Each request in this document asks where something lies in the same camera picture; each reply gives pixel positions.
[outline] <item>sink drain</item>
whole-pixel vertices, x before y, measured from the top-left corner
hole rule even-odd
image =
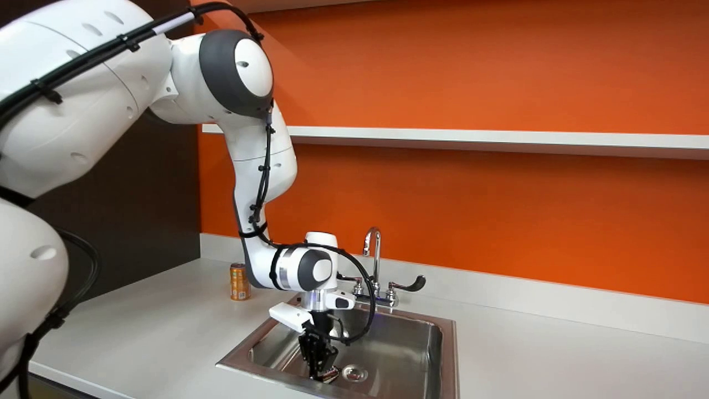
[[[369,373],[356,364],[350,364],[342,369],[342,377],[351,383],[361,383],[367,379]]]

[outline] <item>lever handle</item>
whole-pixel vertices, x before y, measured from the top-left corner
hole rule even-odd
[[[426,277],[424,277],[423,275],[419,275],[416,278],[416,281],[414,281],[413,284],[411,284],[411,285],[401,285],[401,284],[397,284],[393,281],[390,281],[389,282],[389,290],[393,290],[394,288],[397,288],[399,290],[404,290],[404,291],[408,291],[410,293],[414,293],[414,292],[420,290],[421,288],[423,288],[424,285],[426,285]]]
[[[339,271],[337,272],[337,279],[342,281],[354,281],[356,283],[362,282],[361,277],[347,277],[346,275],[341,275]]]

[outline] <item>sink basin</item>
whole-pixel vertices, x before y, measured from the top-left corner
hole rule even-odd
[[[297,297],[291,304],[297,304]],[[369,307],[336,311],[345,329],[358,333]],[[388,308],[377,308],[369,333],[351,346],[339,342],[335,366],[343,369],[332,383],[308,378],[298,333],[268,319],[234,348],[217,367],[324,398],[455,399],[458,364],[455,322]]]

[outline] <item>sink rim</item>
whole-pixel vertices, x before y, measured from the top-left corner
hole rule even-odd
[[[294,296],[288,301],[288,303],[291,305],[298,305],[299,296],[300,295]],[[369,306],[366,304],[357,304],[355,307],[362,310],[369,309]],[[458,350],[455,321],[380,306],[376,308],[376,313],[386,315],[388,317],[400,317],[415,320],[417,322],[427,322],[440,329],[442,334],[440,397],[444,399],[458,399]],[[229,351],[229,353],[224,356],[216,364],[216,366],[230,371],[237,371],[239,373],[248,373],[255,378],[268,381],[270,383],[276,383],[290,389],[299,390],[304,393],[309,393],[311,395],[319,395],[321,397],[332,399],[373,398],[372,396],[365,395],[363,393],[353,392],[341,387],[323,384],[317,381],[308,380],[307,378],[284,373],[273,368],[261,366],[251,361],[249,359],[249,352],[251,348],[261,341],[277,325],[278,322],[276,320],[272,318],[266,319],[266,321],[261,323],[258,328],[244,338],[244,340],[241,341],[234,349]]]

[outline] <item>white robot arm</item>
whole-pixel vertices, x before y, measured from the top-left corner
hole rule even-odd
[[[224,6],[207,4],[201,10]],[[0,54],[12,55],[0,60],[0,76],[12,77],[0,81],[0,300],[22,298],[26,305],[21,312],[0,311],[0,378],[16,363],[24,335],[57,301],[67,276],[61,239],[22,208],[88,172],[148,109],[171,123],[213,121],[224,130],[249,280],[257,288],[306,293],[306,312],[280,304],[269,313],[310,337],[303,341],[318,347],[310,352],[332,354],[333,322],[327,313],[355,304],[351,294],[336,289],[338,254],[364,269],[337,248],[331,234],[310,232],[304,244],[290,246],[268,238],[263,205],[288,190],[297,171],[272,97],[271,66],[245,16],[250,33],[222,30],[174,41],[164,36],[198,17],[191,9],[154,22],[128,0],[63,0],[0,29]],[[149,24],[146,34],[136,33]],[[43,79],[72,62],[89,62],[86,54],[103,50],[116,37],[125,46],[103,62],[53,81],[61,82],[54,87]],[[12,100],[28,87],[43,96],[17,111]],[[37,287],[45,288],[43,295],[36,294]],[[359,336],[373,314],[372,307]],[[327,372],[322,367],[327,361],[321,360],[311,362],[315,379]]]

